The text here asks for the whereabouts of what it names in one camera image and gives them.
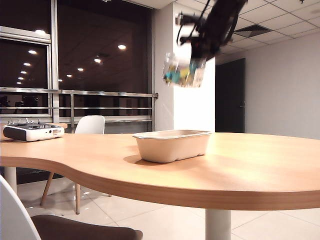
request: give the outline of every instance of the wooden chair leg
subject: wooden chair leg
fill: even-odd
[[[47,194],[48,194],[48,190],[49,190],[52,178],[54,177],[54,174],[55,174],[54,172],[50,172],[49,178],[46,181],[46,185],[45,185],[45,188],[44,188],[44,191],[43,191],[43,194],[42,194],[42,198],[41,198],[41,202],[40,202],[41,206],[44,204],[44,202],[46,200],[46,197],[47,197]]]
[[[80,185],[75,184],[75,214],[80,214]]]

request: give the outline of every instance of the cardboard tray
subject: cardboard tray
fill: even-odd
[[[166,130],[133,135],[142,159],[154,163],[171,163],[206,154],[210,131]]]

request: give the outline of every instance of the white chair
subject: white chair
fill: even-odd
[[[0,196],[1,240],[41,240],[24,205],[1,175]]]
[[[104,134],[105,133],[105,117],[100,115],[89,115],[89,116],[82,117],[78,122],[74,133],[75,134]],[[43,205],[46,200],[48,190],[54,174],[55,174],[54,172],[50,172],[49,178],[46,182],[46,185],[43,191],[40,205]],[[77,183],[75,183],[75,213],[80,214],[80,185]]]
[[[128,227],[99,226],[53,215],[30,218],[24,205],[0,175],[1,240],[142,240],[143,233]]]

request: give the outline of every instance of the metal railing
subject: metal railing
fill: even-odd
[[[74,95],[96,95],[113,97],[142,97],[157,99],[158,93],[132,93],[132,92],[108,92],[108,91],[81,91],[64,89],[44,89],[44,88],[18,88],[0,87],[0,92],[11,93],[39,93],[39,94],[66,94],[70,95],[70,107],[50,107],[50,106],[2,106],[2,110],[70,110],[70,117],[58,117],[60,123],[71,125],[71,131],[75,130],[75,124],[81,117],[75,116],[75,110],[152,110],[152,107],[75,107]],[[23,118],[24,115],[14,115],[15,118]],[[137,116],[105,116],[106,123],[128,123],[128,122],[152,122],[151,115]]]

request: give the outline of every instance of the glass window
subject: glass window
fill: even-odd
[[[0,107],[48,107],[47,93],[0,92]],[[0,114],[48,114],[48,109],[1,109]]]
[[[119,0],[58,0],[59,88],[147,93],[150,14]]]
[[[50,0],[0,1],[0,25],[29,31],[51,33]]]
[[[74,95],[75,108],[150,108],[151,98],[149,97],[119,97],[119,96],[99,96],[99,95]],[[70,107],[70,95],[59,95],[60,107]],[[69,109],[61,109],[61,117],[70,117]],[[86,115],[103,116],[138,116],[151,115],[150,109],[75,109],[76,117]]]
[[[48,88],[47,46],[0,39],[0,87]]]

